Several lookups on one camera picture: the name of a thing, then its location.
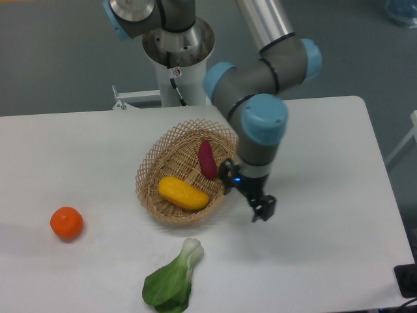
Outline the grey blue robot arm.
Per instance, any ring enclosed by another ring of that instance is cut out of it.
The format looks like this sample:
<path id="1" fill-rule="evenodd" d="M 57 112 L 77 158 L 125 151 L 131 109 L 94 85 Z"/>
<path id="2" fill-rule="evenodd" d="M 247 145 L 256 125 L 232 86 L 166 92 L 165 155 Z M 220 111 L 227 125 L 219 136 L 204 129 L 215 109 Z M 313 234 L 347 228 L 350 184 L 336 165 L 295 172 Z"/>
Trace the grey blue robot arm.
<path id="1" fill-rule="evenodd" d="M 228 62 L 207 68 L 214 33 L 197 17 L 194 1 L 102 4 L 120 38 L 141 37 L 155 65 L 162 106 L 212 104 L 232 126 L 237 153 L 221 164 L 220 179 L 247 199 L 254 220 L 268 220 L 276 199 L 263 188 L 288 119 L 278 93 L 318 75 L 317 45 L 296 37 L 279 1 L 238 1 L 260 58 L 243 70 Z"/>

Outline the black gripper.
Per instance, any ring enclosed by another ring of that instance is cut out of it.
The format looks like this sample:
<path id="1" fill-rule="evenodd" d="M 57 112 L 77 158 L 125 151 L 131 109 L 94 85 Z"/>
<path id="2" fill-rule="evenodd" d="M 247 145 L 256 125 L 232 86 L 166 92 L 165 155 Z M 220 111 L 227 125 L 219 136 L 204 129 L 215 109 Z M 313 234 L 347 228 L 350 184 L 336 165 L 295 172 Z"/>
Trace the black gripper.
<path id="1" fill-rule="evenodd" d="M 233 188 L 237 189 L 253 209 L 252 222 L 267 221 L 275 212 L 276 198 L 263 192 L 269 169 L 269 165 L 235 164 L 231 158 L 224 160 L 218 168 L 223 194 L 228 195 Z"/>

